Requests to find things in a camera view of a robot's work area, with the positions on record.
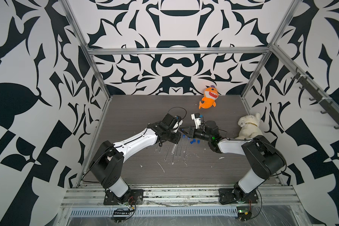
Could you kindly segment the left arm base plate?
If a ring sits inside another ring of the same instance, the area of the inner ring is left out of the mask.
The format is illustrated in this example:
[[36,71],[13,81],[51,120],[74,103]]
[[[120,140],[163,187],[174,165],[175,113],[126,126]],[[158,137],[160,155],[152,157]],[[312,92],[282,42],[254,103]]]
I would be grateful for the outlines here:
[[103,205],[137,205],[143,202],[143,189],[129,189],[123,196],[116,196],[111,190],[105,190]]

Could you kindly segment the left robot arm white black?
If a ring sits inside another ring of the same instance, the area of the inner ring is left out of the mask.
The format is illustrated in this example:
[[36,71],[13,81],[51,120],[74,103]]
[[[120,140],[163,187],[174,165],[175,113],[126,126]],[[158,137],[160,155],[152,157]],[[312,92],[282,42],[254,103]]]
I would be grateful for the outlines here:
[[182,122],[180,116],[166,114],[161,121],[148,124],[143,131],[132,137],[115,143],[108,140],[103,142],[90,162],[89,172],[121,203],[126,202],[130,198],[131,189],[121,177],[123,164],[150,146],[162,146],[165,142],[177,145]]

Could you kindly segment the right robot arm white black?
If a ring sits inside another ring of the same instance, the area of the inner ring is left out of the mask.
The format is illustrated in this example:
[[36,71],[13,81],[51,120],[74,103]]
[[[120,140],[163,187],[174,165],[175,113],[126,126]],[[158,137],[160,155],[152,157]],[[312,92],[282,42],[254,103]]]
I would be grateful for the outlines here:
[[179,130],[189,138],[207,141],[210,149],[216,153],[234,153],[247,158],[250,170],[235,183],[229,195],[233,202],[245,201],[248,196],[256,193],[255,190],[259,185],[286,166],[286,160],[281,152],[269,144],[263,135],[229,139],[220,135],[214,121],[201,126],[181,127]]

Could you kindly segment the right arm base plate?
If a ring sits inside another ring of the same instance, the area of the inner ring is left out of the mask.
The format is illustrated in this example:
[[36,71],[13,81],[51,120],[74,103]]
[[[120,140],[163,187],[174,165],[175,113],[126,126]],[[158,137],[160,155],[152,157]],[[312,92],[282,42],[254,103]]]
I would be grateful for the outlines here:
[[244,193],[240,188],[221,188],[219,192],[219,203],[227,204],[249,204],[258,203],[259,196],[257,191],[253,190],[250,193]]

